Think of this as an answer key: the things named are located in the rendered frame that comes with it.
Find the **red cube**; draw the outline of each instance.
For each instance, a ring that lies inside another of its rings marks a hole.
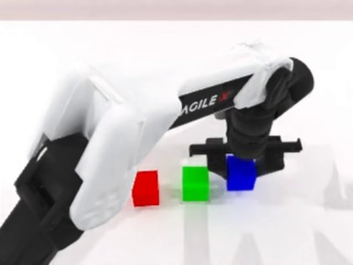
[[[134,206],[159,205],[158,171],[139,171],[132,188]]]

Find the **white background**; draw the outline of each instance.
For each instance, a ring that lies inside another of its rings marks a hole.
[[[63,64],[159,67],[261,39],[315,76],[313,93],[272,130],[300,137],[304,151],[287,156],[286,169],[258,180],[251,193],[226,193],[212,176],[210,204],[185,205],[179,168],[188,144],[223,136],[225,125],[209,117],[180,128],[141,165],[159,169],[162,205],[129,202],[53,264],[350,264],[343,256],[353,262],[352,33],[352,22],[1,22],[0,223],[18,200],[13,182]]]

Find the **block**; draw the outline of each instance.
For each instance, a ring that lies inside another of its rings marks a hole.
[[[135,207],[159,205],[158,171],[137,172],[132,201]]]
[[[210,197],[210,179],[207,167],[183,167],[183,201],[207,202]]]
[[[227,155],[227,190],[253,190],[256,182],[254,160],[243,160]]]

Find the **robotic arm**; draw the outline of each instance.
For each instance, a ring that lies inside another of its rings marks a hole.
[[[109,221],[129,197],[136,166],[177,126],[223,116],[225,152],[261,158],[272,122],[312,88],[301,61],[263,44],[160,75],[121,75],[114,65],[73,71],[15,183],[20,201],[0,228],[0,265],[47,265]]]

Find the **green block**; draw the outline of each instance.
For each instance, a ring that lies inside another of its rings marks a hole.
[[[210,180],[207,167],[183,167],[183,201],[207,202],[210,198]]]

